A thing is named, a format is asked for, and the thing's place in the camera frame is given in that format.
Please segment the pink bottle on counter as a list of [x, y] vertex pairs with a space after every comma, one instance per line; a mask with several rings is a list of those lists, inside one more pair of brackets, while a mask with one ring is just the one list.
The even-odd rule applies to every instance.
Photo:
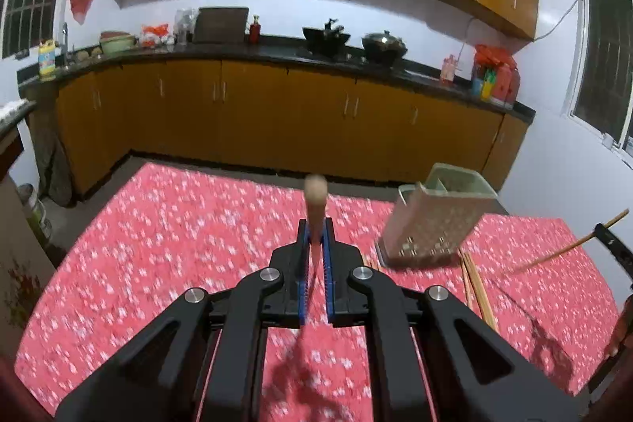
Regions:
[[452, 83], [454, 81], [457, 63], [458, 60], [454, 55], [449, 55], [443, 60], [440, 73], [440, 80], [443, 83]]

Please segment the dark wooden cutting board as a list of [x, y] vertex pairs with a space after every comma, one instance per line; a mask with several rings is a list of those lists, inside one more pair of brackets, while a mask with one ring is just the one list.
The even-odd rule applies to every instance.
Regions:
[[192, 41], [195, 44], [242, 43], [248, 15], [248, 8], [200, 8]]

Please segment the red bag on counter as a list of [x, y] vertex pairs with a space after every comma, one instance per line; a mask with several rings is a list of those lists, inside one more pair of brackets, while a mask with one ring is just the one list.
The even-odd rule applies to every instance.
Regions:
[[140, 30], [140, 45], [144, 48], [154, 48], [166, 44], [170, 37], [168, 23], [161, 23], [158, 26], [143, 25]]

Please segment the beige perforated utensil holder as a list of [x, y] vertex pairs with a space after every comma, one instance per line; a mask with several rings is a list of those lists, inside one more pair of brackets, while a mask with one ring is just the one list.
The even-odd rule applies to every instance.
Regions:
[[437, 163], [424, 182], [398, 187], [393, 211], [375, 247], [387, 268], [452, 265], [460, 244], [481, 217], [504, 212], [497, 193], [478, 172]]

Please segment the green bowl on counter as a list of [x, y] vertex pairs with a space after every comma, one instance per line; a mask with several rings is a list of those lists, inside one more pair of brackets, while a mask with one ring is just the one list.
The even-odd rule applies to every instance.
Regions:
[[122, 53], [132, 49], [136, 44], [136, 37], [128, 32], [104, 31], [100, 35], [100, 47], [104, 55]]

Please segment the red sauce bottle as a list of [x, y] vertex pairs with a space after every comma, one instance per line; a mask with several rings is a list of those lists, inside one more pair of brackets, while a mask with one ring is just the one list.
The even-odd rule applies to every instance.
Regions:
[[250, 45], [256, 45], [260, 41], [261, 24], [259, 15], [253, 16], [253, 21], [249, 28], [248, 42]]

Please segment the clear plastic jar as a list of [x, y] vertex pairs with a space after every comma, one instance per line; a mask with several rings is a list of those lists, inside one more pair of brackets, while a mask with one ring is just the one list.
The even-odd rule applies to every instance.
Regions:
[[186, 45], [194, 33], [197, 9], [177, 9], [174, 34], [177, 45]]

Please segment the red bags and boxes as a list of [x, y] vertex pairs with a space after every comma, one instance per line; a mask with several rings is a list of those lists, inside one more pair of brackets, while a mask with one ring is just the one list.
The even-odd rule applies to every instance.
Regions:
[[512, 55], [502, 47], [475, 46], [471, 90], [475, 97], [506, 110], [514, 107], [520, 74]]

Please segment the brown lower kitchen cabinets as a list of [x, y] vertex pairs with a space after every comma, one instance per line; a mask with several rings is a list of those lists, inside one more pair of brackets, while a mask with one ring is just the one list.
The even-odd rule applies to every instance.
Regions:
[[437, 163], [501, 189], [529, 120], [432, 88], [253, 61], [108, 64], [34, 79], [41, 168], [86, 196], [129, 154], [350, 181], [422, 181]]

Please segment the single curved wooden chopstick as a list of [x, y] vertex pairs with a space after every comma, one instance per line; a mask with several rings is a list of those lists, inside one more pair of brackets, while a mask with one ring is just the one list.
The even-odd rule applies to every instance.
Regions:
[[372, 259], [369, 256], [364, 255], [363, 256], [364, 259], [364, 265], [368, 268], [374, 268], [374, 264]]

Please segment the right window with bars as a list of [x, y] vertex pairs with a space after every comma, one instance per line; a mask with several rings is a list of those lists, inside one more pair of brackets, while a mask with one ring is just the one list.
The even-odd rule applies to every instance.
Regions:
[[632, 0], [579, 0], [569, 115], [632, 158]]

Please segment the yellow detergent bottle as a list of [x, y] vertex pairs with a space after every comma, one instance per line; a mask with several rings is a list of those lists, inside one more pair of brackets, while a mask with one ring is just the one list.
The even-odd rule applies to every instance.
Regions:
[[47, 77], [54, 73], [56, 69], [56, 48], [55, 40], [43, 41], [38, 49], [39, 74]]

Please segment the black lidded wok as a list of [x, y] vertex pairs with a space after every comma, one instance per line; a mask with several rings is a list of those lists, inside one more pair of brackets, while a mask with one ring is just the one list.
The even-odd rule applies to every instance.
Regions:
[[393, 66], [408, 53], [404, 41], [389, 31], [368, 33], [362, 38], [362, 43], [366, 59], [384, 66]]

